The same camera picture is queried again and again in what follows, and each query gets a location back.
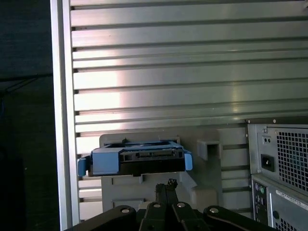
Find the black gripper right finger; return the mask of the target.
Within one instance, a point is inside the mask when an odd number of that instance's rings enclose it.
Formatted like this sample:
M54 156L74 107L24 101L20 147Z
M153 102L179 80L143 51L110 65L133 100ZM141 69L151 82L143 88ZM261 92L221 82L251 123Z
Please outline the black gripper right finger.
M176 194L176 179L167 182L167 201L181 231L272 231L273 228L235 213L226 208L212 205L200 212Z

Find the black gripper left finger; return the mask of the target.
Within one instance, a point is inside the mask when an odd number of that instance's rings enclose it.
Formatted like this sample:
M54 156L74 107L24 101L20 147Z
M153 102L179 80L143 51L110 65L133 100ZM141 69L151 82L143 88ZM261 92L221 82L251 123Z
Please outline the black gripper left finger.
M68 231L163 231L167 208L172 203L172 183L157 184L156 200L145 209L119 205L68 228Z

